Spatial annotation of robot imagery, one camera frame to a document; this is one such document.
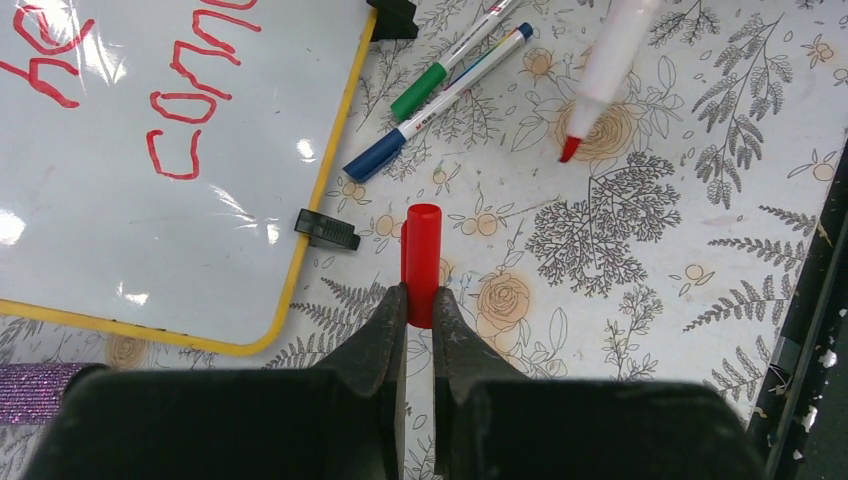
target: whiteboard marker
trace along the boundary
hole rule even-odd
[[[480,17],[465,35],[459,39],[454,46],[442,55],[438,62],[434,63],[424,72],[415,83],[403,92],[392,103],[392,113],[398,120],[406,120],[418,107],[427,100],[430,93],[447,78],[450,69],[456,66],[460,60],[471,50],[471,47],[480,43],[486,35],[492,32],[498,23],[509,14],[512,7],[518,5],[519,0],[500,0],[494,4],[485,15]]]
[[[580,79],[577,104],[565,128],[566,141],[560,162],[571,159],[612,102],[660,3],[661,0],[619,0],[616,3]]]
[[[462,93],[477,83],[483,75],[501,60],[506,58],[510,53],[518,47],[524,45],[527,38],[533,34],[533,27],[527,23],[522,23],[518,28],[509,33],[492,47],[473,65],[468,67],[462,75],[456,78],[442,93],[436,96],[432,102],[421,109],[406,122],[400,124],[387,133],[386,136],[377,141],[368,150],[365,150],[356,157],[352,162],[344,166],[345,173],[359,183],[363,183],[389,162],[395,159],[400,154],[400,149],[412,137],[420,132],[424,127],[432,122],[436,117],[444,113],[450,108]]]

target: blue pen cap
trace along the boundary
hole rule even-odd
[[[518,26],[518,31],[524,35],[524,40],[530,38],[530,35],[533,35],[533,27],[530,26],[529,23],[524,22]]]
[[[345,165],[342,170],[358,183],[364,183],[394,160],[400,154],[404,143],[406,138],[400,130],[394,129]]]

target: floral tablecloth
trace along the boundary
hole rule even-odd
[[[0,362],[307,367],[399,281],[406,209],[432,202],[445,213],[442,283],[512,365],[534,378],[703,382],[744,422],[809,242],[828,236],[817,216],[848,127],[848,4],[666,2],[616,103],[563,165],[574,91],[615,1],[526,0],[458,69],[518,23],[533,25],[529,45],[383,175],[350,182],[341,167],[393,125],[392,100],[488,3],[421,0],[417,41],[372,46],[322,204],[362,245],[310,250],[267,351],[228,358],[5,317]],[[433,477],[430,344],[410,332],[411,479]],[[0,480],[21,474],[39,434],[0,428]]]

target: red cylinder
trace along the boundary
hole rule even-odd
[[[401,229],[401,280],[409,297],[409,323],[418,328],[433,328],[441,248],[442,210],[427,203],[409,207]]]

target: blue pen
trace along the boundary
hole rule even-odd
[[[344,166],[345,173],[359,183],[364,183],[383,167],[394,160],[403,145],[412,139],[418,132],[432,122],[436,117],[450,108],[466,89],[477,83],[483,75],[488,73],[495,65],[506,58],[518,47],[524,45],[533,27],[522,23],[518,28],[502,38],[497,45],[492,47],[473,65],[468,67],[462,75],[457,77],[445,88],[432,102],[427,104],[415,116],[400,124],[397,128],[387,133],[386,136],[377,141],[368,150],[365,150],[352,162]]]

